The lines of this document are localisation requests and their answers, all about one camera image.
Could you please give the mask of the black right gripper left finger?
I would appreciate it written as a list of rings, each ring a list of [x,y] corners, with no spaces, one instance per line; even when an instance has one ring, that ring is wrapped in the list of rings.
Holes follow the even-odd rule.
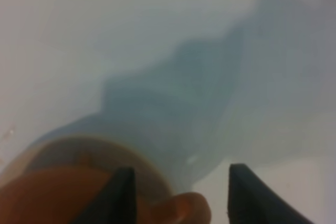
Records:
[[[133,224],[137,222],[136,203],[135,171],[119,168],[73,222]]]

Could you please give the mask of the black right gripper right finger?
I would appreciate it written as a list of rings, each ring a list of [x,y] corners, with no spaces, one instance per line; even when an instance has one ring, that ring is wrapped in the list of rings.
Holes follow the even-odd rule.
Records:
[[[229,167],[227,213],[230,223],[312,223],[245,164]]]

